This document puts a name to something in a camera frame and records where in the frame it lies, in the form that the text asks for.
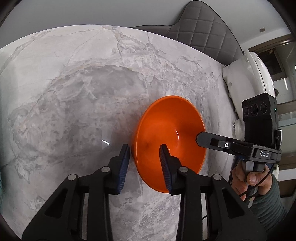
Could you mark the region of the person's right hand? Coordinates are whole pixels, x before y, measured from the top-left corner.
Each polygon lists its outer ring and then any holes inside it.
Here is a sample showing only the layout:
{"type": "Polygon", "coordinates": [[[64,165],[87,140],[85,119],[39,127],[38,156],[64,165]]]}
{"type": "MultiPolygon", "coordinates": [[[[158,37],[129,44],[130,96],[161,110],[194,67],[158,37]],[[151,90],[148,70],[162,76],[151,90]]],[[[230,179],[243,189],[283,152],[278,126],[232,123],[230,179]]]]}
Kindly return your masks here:
{"type": "Polygon", "coordinates": [[[242,195],[247,191],[248,187],[255,186],[259,183],[264,177],[266,179],[258,185],[258,194],[265,195],[271,189],[273,178],[271,173],[269,173],[269,168],[266,165],[263,172],[250,172],[248,175],[245,174],[241,161],[238,162],[237,166],[232,170],[232,183],[231,187],[233,190],[240,196],[240,199],[244,201],[246,195],[242,195]]]}

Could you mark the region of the dark green sleeve forearm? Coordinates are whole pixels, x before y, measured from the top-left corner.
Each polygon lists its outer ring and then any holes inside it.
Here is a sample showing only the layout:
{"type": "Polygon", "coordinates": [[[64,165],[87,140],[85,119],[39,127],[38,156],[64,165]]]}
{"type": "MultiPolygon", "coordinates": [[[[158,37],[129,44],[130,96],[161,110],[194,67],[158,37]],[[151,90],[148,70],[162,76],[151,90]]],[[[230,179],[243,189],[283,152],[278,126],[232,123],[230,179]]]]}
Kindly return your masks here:
{"type": "Polygon", "coordinates": [[[270,190],[264,195],[258,194],[250,208],[266,233],[271,232],[288,213],[280,198],[278,181],[273,174],[271,174],[271,177],[270,190]]]}

